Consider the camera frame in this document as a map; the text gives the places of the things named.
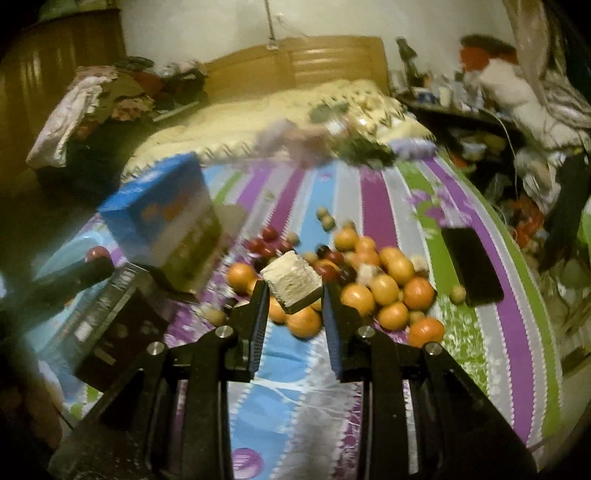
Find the clear plastic container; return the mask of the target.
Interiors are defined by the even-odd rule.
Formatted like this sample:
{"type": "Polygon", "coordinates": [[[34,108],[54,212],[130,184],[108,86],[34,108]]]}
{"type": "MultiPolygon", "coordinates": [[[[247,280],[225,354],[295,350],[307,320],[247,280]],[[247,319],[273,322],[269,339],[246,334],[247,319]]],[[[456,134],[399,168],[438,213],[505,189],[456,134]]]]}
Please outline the clear plastic container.
{"type": "Polygon", "coordinates": [[[34,331],[31,342],[72,402],[84,384],[110,388],[149,344],[163,339],[175,314],[150,272],[127,262],[34,331]]]}

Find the green leafy vegetables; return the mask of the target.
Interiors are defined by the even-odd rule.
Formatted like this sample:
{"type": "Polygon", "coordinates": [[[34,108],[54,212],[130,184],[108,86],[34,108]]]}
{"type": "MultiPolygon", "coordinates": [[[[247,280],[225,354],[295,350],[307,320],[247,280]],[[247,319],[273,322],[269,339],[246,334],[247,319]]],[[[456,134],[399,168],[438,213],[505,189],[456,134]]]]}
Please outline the green leafy vegetables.
{"type": "Polygon", "coordinates": [[[327,130],[325,145],[331,154],[352,166],[373,170],[392,167],[398,155],[367,132],[369,121],[353,114],[348,102],[321,103],[308,113],[311,124],[327,130]]]}

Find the cream patterned quilt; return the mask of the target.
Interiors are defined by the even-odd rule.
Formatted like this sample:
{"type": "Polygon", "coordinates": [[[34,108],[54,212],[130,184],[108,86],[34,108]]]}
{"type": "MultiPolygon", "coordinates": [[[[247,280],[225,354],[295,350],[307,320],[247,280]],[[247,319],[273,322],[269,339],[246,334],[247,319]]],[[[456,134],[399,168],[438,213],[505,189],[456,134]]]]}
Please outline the cream patterned quilt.
{"type": "Polygon", "coordinates": [[[185,153],[197,155],[202,165],[264,157],[287,159],[287,148],[279,144],[281,135],[291,128],[308,130],[335,117],[383,145],[400,139],[435,138],[374,81],[339,79],[206,106],[150,135],[135,149],[120,180],[128,182],[159,161],[185,153]]]}

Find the blue cardboard box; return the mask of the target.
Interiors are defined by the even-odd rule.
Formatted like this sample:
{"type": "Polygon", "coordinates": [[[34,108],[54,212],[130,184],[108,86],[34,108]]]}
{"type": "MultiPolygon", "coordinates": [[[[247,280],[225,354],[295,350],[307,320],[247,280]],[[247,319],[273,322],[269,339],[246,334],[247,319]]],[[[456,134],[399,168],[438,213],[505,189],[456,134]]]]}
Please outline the blue cardboard box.
{"type": "Polygon", "coordinates": [[[222,233],[193,153],[154,164],[121,185],[98,213],[128,261],[182,293],[198,288],[222,233]]]}

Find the black smartphone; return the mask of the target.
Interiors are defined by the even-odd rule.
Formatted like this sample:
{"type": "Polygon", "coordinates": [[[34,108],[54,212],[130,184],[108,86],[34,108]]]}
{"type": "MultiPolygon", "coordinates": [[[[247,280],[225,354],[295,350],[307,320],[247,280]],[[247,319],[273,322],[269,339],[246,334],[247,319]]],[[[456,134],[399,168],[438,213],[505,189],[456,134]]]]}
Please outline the black smartphone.
{"type": "Polygon", "coordinates": [[[443,228],[442,237],[471,307],[494,304],[504,292],[493,263],[473,228],[443,228]]]}

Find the dark red apple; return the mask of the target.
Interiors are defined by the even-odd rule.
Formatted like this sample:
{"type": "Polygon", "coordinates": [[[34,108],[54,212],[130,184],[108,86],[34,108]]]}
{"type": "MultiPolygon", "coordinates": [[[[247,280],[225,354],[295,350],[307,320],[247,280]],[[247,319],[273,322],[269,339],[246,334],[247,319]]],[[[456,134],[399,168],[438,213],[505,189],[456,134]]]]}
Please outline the dark red apple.
{"type": "Polygon", "coordinates": [[[98,259],[106,259],[108,262],[112,262],[109,251],[100,245],[90,248],[85,255],[84,260],[86,262],[93,262],[98,259]]]}

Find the wooden headboard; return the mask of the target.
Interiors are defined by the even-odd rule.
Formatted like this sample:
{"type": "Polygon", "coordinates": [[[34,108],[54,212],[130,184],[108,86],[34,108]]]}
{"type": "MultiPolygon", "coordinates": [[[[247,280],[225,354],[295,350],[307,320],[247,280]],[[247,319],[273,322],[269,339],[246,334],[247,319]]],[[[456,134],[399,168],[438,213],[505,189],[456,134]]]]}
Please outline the wooden headboard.
{"type": "Polygon", "coordinates": [[[370,80],[384,93],[390,87],[383,40],[372,36],[287,38],[222,56],[205,69],[204,91],[214,103],[336,80],[370,80]]]}

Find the pink curtain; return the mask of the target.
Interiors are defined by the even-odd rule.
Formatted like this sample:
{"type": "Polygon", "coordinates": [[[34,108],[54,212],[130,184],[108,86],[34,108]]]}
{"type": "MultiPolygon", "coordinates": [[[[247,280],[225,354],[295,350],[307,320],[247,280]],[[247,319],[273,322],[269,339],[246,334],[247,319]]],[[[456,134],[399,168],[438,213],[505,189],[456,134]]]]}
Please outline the pink curtain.
{"type": "Polygon", "coordinates": [[[538,101],[556,120],[590,128],[590,102],[567,76],[566,42],[558,20],[542,1],[506,1],[517,59],[538,101]]]}

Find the large orange in pile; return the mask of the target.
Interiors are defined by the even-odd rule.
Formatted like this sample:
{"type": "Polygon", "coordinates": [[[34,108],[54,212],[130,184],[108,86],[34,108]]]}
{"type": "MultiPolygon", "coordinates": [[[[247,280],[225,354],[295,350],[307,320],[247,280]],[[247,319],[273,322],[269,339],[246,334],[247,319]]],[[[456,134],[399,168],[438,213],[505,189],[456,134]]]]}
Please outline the large orange in pile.
{"type": "Polygon", "coordinates": [[[250,294],[256,284],[257,274],[252,265],[242,262],[232,263],[226,272],[228,286],[237,294],[250,294]]]}

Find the cluttered bedside table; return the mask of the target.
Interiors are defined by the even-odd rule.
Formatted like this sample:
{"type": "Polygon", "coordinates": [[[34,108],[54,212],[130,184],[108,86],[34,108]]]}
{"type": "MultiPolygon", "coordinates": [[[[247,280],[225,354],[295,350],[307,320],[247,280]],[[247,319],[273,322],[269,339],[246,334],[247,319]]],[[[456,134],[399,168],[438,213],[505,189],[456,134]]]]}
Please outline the cluttered bedside table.
{"type": "Polygon", "coordinates": [[[400,92],[396,98],[443,142],[456,144],[452,135],[456,129],[494,135],[507,147],[524,146],[525,136],[515,122],[473,83],[493,60],[515,66],[516,48],[490,35],[469,34],[460,40],[459,60],[459,70],[450,81],[425,79],[422,87],[400,92]]]}

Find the striped floral bed sheet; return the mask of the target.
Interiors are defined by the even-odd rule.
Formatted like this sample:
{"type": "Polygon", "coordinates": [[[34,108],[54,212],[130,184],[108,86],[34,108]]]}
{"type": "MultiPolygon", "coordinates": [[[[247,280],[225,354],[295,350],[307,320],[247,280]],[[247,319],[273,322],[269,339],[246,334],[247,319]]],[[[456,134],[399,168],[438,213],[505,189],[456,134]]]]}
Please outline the striped floral bed sheet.
{"type": "Polygon", "coordinates": [[[138,265],[176,314],[64,439],[53,478],[536,476],[530,449],[560,423],[549,317],[516,243],[458,171],[433,156],[384,170],[202,173],[222,233],[201,283],[169,290],[138,265]],[[441,233],[462,227],[483,243],[502,301],[466,303],[441,233]],[[249,373],[252,293],[233,291],[226,272],[247,263],[263,280],[288,251],[322,289],[338,285],[339,379],[322,297],[290,315],[271,292],[249,373]]]}

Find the white cloth on pile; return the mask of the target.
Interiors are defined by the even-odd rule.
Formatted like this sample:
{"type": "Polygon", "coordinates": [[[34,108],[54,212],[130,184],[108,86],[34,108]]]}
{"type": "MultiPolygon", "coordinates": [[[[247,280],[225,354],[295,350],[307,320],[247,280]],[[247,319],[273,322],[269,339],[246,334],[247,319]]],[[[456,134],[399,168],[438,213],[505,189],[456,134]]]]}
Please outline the white cloth on pile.
{"type": "Polygon", "coordinates": [[[69,88],[49,115],[27,155],[26,163],[30,168],[66,166],[70,137],[86,114],[98,108],[103,86],[113,80],[113,76],[90,75],[69,88]]]}

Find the dark wooden wardrobe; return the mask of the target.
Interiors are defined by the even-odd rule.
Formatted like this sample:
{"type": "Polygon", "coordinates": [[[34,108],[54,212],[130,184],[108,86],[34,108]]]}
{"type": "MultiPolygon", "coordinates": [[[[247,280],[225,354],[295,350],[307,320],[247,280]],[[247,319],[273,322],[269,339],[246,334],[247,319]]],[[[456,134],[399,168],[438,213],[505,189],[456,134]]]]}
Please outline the dark wooden wardrobe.
{"type": "Polygon", "coordinates": [[[26,170],[26,157],[80,66],[126,55],[120,10],[108,8],[34,26],[1,61],[1,188],[26,170]]]}

